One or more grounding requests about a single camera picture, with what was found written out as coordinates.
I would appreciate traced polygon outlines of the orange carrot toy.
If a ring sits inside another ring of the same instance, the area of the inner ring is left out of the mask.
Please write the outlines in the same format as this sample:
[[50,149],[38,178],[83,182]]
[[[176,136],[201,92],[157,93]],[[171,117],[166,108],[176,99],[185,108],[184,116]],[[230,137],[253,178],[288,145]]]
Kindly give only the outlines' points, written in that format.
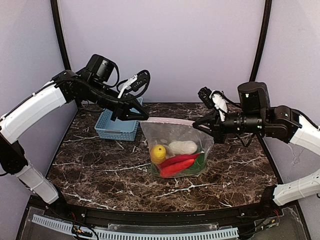
[[177,162],[172,165],[166,166],[160,171],[160,176],[162,178],[172,177],[191,167],[194,164],[194,162],[195,160],[191,158],[185,161]]

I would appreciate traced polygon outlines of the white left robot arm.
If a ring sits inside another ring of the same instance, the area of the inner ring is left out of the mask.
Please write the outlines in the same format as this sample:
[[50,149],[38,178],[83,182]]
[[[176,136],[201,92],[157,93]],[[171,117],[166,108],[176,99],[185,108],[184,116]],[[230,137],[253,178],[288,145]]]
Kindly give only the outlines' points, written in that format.
[[42,88],[5,113],[0,118],[0,165],[6,174],[18,178],[45,203],[52,205],[63,197],[57,187],[49,182],[26,159],[19,138],[33,125],[51,112],[72,101],[92,102],[112,112],[111,120],[144,121],[149,114],[138,102],[149,87],[151,74],[144,69],[115,84],[107,82],[115,62],[93,54],[85,67],[77,72],[64,70]]

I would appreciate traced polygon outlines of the clear zip top bag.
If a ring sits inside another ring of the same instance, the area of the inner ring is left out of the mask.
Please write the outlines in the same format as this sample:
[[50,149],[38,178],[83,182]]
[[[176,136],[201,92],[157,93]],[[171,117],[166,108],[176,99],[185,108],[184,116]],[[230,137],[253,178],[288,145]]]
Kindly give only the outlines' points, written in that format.
[[151,175],[162,179],[191,177],[206,169],[213,137],[195,129],[193,121],[150,117],[140,122],[148,143]]

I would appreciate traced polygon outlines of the red chili pepper toy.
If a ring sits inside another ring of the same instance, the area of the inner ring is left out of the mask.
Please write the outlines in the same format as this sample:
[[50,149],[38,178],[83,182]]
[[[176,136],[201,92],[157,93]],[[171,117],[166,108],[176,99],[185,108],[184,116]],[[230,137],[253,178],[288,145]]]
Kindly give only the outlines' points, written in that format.
[[176,164],[176,163],[180,163],[189,159],[193,159],[195,160],[198,156],[200,155],[200,153],[196,153],[196,154],[183,154],[183,155],[177,155],[171,158],[166,159],[163,163],[157,165],[158,169],[163,169],[167,166]]

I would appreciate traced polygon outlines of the white napa cabbage toy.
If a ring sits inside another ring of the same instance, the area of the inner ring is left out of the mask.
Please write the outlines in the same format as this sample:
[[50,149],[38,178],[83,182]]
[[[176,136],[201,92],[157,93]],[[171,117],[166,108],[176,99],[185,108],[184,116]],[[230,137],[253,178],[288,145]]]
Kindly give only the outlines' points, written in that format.
[[198,150],[198,146],[191,140],[172,141],[168,145],[175,155],[192,155]]

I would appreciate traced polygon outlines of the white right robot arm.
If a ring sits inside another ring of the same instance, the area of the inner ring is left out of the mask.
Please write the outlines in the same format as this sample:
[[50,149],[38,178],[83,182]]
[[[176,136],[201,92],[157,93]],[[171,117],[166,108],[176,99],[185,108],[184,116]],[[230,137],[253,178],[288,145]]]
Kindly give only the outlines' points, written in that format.
[[[269,137],[300,146],[320,156],[320,126],[303,112],[285,105],[271,107],[264,82],[245,82],[237,91],[240,104],[229,100],[221,91],[201,88],[198,97],[212,111],[198,118],[193,128],[213,137],[217,144],[224,144],[226,135],[240,139],[240,134],[248,133],[252,137]],[[240,112],[230,113],[226,101]],[[320,198],[320,169],[298,180],[266,187],[260,204],[283,206],[312,195]]]

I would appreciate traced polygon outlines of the green bok choy toy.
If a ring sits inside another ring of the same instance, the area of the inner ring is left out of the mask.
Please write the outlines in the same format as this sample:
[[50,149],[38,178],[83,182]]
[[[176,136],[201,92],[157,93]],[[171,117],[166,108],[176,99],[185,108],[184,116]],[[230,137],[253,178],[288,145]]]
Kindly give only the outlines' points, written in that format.
[[[202,172],[206,168],[205,153],[203,151],[202,152],[197,152],[197,153],[200,153],[200,155],[195,159],[194,164],[192,166],[190,166],[189,168],[177,173],[174,176],[167,177],[165,179],[189,177],[189,176],[197,175],[200,172]],[[157,165],[158,164],[153,164],[153,163],[151,164],[150,173],[154,177],[163,178],[163,177],[160,176],[160,171],[162,169],[158,169]]]

